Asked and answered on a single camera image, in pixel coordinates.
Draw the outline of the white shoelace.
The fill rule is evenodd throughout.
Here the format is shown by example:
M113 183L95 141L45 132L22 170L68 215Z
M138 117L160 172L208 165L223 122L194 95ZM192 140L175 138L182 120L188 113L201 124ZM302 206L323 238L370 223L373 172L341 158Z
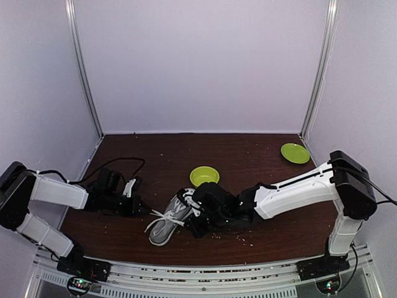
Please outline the white shoelace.
M145 232L149 229L154 230L154 226L159 222L163 223L163 226L168 223L184 226L184 220L192 214L194 207L198 206L192 200L194 192L195 189L193 188L182 188L170 200L163 213L153 209L150 214L155 216L156 219L148 224Z

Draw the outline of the grey canvas sneaker red sole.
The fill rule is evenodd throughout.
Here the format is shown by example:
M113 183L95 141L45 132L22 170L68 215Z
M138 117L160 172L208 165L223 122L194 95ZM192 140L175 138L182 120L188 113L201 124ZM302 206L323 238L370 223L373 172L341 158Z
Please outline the grey canvas sneaker red sole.
M199 205L197 207L194 207L194 212L199 211ZM168 243L168 241L171 239L172 234L175 232L175 229L177 227L184 227L180 225L173 225L171 223L167 223L165 226L163 226L163 223L158 223L157 225L154 226L154 230L149 229L149 242L154 245L154 246L164 246Z

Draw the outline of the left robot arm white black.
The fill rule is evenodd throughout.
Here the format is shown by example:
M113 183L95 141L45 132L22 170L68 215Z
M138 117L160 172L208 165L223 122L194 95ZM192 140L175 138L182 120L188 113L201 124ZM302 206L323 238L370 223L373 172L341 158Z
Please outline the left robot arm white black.
M134 218L150 212L137 190L141 179L99 166L80 181L66 179L59 171L35 171L19 161L1 174L1 226L21 234L34 244L48 249L75 275L89 270L89 262L79 243L35 214L39 205L84 212L110 211Z

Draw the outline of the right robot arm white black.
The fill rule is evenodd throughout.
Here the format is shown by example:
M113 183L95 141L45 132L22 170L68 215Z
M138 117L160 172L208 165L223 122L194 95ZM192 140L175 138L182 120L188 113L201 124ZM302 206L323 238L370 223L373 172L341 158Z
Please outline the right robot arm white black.
M248 227L319 202L340 202L327 253L318 260L318 269L324 274L341 265L362 222L377 210L368 171L340 150L316 169L277 184L257 183L235 196L217 183L203 183L191 199L193 212L185 224L195 238L215 227Z

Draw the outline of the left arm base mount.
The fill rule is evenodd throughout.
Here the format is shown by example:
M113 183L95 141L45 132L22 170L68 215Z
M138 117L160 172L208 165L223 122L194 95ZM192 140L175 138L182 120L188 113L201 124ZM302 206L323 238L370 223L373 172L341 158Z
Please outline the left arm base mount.
M57 270L72 274L88 281L106 282L110 274L111 264L106 261L94 260L85 256L84 248L75 243L67 256L59 256Z

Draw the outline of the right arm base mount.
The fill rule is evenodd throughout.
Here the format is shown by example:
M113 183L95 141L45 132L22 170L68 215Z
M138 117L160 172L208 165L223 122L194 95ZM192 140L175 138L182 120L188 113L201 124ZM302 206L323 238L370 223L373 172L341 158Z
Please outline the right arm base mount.
M350 268L350 263L347 257L348 254L344 256L331 256L325 254L317 258L299 261L296 266L300 280L318 279L348 270Z

